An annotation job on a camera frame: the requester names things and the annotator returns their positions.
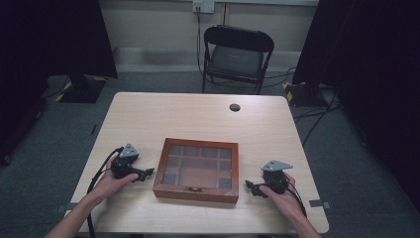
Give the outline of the white wall socket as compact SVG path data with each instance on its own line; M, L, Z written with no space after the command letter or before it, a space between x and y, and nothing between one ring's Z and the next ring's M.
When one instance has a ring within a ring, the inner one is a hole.
M192 11L194 13L213 14L215 12L215 2L211 0L193 0Z

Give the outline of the wooden box with glass lid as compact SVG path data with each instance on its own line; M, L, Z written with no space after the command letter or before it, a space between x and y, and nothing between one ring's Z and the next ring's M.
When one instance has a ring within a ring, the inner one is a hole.
M153 191L156 197L236 203L239 145L166 138Z

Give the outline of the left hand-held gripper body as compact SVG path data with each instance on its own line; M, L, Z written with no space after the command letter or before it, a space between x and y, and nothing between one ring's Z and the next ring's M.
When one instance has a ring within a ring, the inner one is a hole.
M138 170L132 167L140 153L130 143L128 143L123 150L114 159L111 165L111 171L115 179L122 179L130 174L138 174Z

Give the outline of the grey tape strip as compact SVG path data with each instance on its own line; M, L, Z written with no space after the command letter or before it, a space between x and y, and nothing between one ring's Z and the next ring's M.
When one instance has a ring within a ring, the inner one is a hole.
M68 210L72 210L77 205L77 202L68 202L66 204L58 205L56 208L56 212L66 212Z
M323 207L324 209L331 208L331 203L328 200L314 199L310 200L309 204L311 207Z

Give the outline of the black folding chair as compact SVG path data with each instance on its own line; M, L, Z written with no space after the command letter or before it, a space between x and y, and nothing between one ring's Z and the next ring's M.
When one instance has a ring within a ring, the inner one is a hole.
M205 45L202 91L207 77L230 79L253 84L261 93L267 66L274 49L273 39L266 33L227 25L208 28L203 35Z

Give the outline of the black curtain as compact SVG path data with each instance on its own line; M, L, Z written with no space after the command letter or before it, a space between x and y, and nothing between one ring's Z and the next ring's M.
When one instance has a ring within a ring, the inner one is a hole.
M318 0L292 81L337 87L420 212L420 0Z
M0 166L71 74L117 76L99 0L0 0Z

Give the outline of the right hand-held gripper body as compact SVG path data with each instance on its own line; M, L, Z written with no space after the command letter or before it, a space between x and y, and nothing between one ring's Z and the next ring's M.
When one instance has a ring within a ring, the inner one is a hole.
M288 179L284 170L292 169L292 165L271 160L262 166L262 178L272 191L283 194L288 189Z

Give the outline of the person's left hand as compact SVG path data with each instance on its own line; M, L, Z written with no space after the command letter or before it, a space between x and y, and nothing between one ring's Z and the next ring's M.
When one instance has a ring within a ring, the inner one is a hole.
M129 174L123 178L114 178L111 171L111 165L115 160L113 156L106 165L106 171L101 177L100 181L93 187L93 189L86 195L89 202L97 205L105 198L108 198L118 192L122 187L130 182L135 181L139 176L137 174Z

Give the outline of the black stand base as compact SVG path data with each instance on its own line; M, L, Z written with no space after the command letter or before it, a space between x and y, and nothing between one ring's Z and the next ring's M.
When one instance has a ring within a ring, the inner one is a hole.
M328 105L321 90L306 83L282 85L287 101L294 107L326 107Z
M63 103L95 103L107 80L103 77L71 74L70 83L56 99Z

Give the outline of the person's right hand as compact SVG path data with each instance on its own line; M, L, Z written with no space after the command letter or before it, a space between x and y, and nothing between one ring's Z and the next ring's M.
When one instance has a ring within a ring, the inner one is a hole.
M282 215L291 220L298 216L304 216L304 214L302 213L299 202L294 196L294 193L296 192L296 189L294 188L295 179L288 173L285 173L285 176L289 181L289 190L285 191L283 194L275 193L265 185L261 185L260 190L271 199Z

